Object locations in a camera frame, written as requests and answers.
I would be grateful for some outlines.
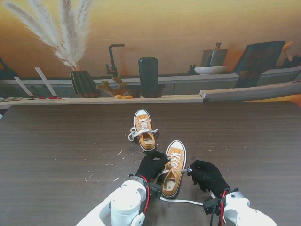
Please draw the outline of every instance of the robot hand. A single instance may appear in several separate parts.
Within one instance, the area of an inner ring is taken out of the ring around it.
[[[136,176],[144,176],[147,181],[155,178],[164,169],[164,165],[168,163],[167,157],[158,151],[148,153],[141,161]]]
[[[218,198],[222,197],[222,193],[226,189],[230,189],[222,177],[218,168],[210,163],[196,160],[190,166],[192,172],[188,172],[188,176],[192,176],[194,185],[199,184],[202,191],[209,190]]]

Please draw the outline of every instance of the black container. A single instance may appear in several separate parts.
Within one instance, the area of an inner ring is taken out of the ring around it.
[[[159,93],[159,65],[154,57],[143,57],[138,61],[142,96],[156,98]]]
[[[70,77],[74,92],[81,98],[98,98],[100,91],[87,71],[72,71]]]

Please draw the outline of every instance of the table surface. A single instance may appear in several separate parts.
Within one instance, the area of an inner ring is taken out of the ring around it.
[[[299,224],[301,114],[276,102],[12,106],[0,121],[0,225],[76,225],[138,169],[144,154],[127,140],[137,109],[159,129],[160,151],[181,140],[188,165],[216,164],[251,207],[278,225]],[[182,177],[177,198],[208,196]],[[209,220],[199,206],[153,200],[145,225]]]

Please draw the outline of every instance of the sneaker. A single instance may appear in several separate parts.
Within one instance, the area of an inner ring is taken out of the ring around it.
[[[138,110],[134,116],[134,127],[130,129],[128,140],[131,142],[139,141],[140,147],[149,152],[155,149],[156,141],[154,133],[158,129],[153,130],[151,127],[151,117],[146,110]]]
[[[164,172],[167,173],[162,183],[162,196],[167,199],[175,197],[177,194],[183,172],[174,172],[174,170],[183,170],[186,165],[186,150],[181,141],[171,142],[166,151],[166,156],[171,159],[165,164]]]

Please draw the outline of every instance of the red object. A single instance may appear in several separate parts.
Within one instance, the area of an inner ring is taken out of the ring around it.
[[[227,191],[224,191],[224,193],[222,194],[222,198],[225,197],[226,192]],[[220,224],[220,226],[222,226],[222,218],[223,218],[223,216],[224,216],[224,202],[222,201],[222,204],[221,204],[221,224]]]
[[[141,175],[141,177],[145,180],[145,182],[147,182],[146,178],[144,176]],[[147,210],[147,207],[149,205],[149,202],[150,202],[150,188],[149,186],[147,185],[146,186],[146,190],[147,190],[147,200],[146,200],[146,204],[145,204],[145,207],[144,207],[144,210],[143,210],[143,213],[146,212]]]

